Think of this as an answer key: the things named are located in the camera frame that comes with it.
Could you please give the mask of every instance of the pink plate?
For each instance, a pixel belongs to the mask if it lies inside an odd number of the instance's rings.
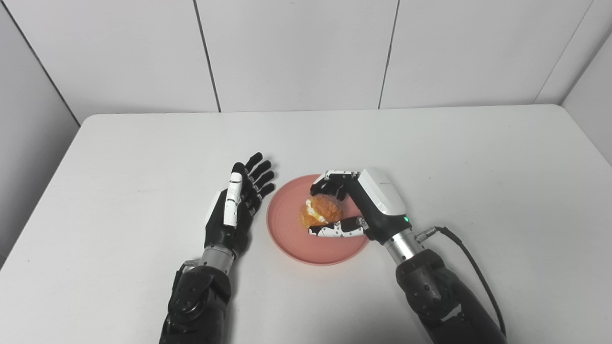
[[[267,210],[268,232],[274,243],[291,258],[312,265],[341,263],[359,253],[368,242],[359,237],[318,237],[300,223],[300,206],[310,196],[317,174],[295,178],[283,185]],[[344,217],[361,215],[350,197],[342,202]]]

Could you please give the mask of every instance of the white wall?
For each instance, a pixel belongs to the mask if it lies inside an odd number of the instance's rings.
[[[584,71],[563,107],[612,163],[612,36]]]
[[[217,111],[189,0],[5,0],[79,121]]]
[[[0,266],[77,130],[0,5]]]
[[[558,103],[611,23],[609,0],[402,1],[381,108]]]
[[[193,0],[5,0],[68,104],[216,111]],[[611,0],[195,0],[222,111],[559,103]]]
[[[375,109],[397,0],[198,0],[223,111]]]

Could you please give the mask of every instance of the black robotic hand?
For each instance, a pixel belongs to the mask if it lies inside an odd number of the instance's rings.
[[[270,160],[261,153],[253,155],[246,164],[237,162],[231,172],[229,187],[219,193],[206,223],[204,247],[224,247],[238,257],[248,245],[248,230],[253,216],[265,196],[274,191]]]
[[[358,233],[356,227],[360,226],[370,240],[384,245],[397,264],[396,279],[408,304],[435,343],[506,342],[501,312],[471,255],[468,257],[491,297],[500,327],[495,325],[469,288],[445,267],[442,258],[421,245],[434,231],[424,231],[417,238],[402,200],[381,170],[367,168],[360,173],[327,171],[315,181],[310,193],[333,195],[340,200],[348,194],[353,199],[363,218],[353,217],[325,226],[313,226],[310,233],[318,236],[336,236],[334,234],[339,233],[338,236],[346,237],[350,236],[347,233]],[[450,233],[447,228],[440,231]],[[461,306],[461,312],[447,318],[458,306]]]
[[[248,231],[263,198],[274,190],[274,184],[269,184],[274,178],[272,164],[262,160],[258,152],[246,165],[234,164],[228,188],[215,196],[202,257],[186,261],[176,272],[161,344],[222,342],[231,298],[228,272],[247,249]]]
[[[411,231],[406,206],[387,176],[377,168],[367,168],[362,172],[329,170],[310,188],[311,195],[319,193],[336,196],[339,200],[344,200],[348,194],[363,217],[313,226],[311,234],[329,236],[326,233],[338,232],[338,236],[347,237],[364,233],[370,240],[385,245],[398,233]]]

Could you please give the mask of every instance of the white table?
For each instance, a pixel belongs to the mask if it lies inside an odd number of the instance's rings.
[[[612,168],[553,105],[91,117],[0,271],[0,343],[157,343],[213,194],[255,151],[277,185],[386,170],[417,229],[448,225],[471,249],[510,343],[609,343]],[[231,276],[231,343],[429,342],[383,247],[300,264],[268,235],[269,199]],[[494,315],[460,250],[425,244]]]

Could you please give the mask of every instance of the silver cylindrical joint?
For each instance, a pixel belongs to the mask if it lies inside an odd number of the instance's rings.
[[[233,263],[234,252],[221,245],[210,245],[204,249],[198,265],[212,266],[227,274]]]
[[[423,250],[421,245],[414,239],[414,233],[411,230],[403,230],[397,233],[387,240],[384,246],[397,265]]]

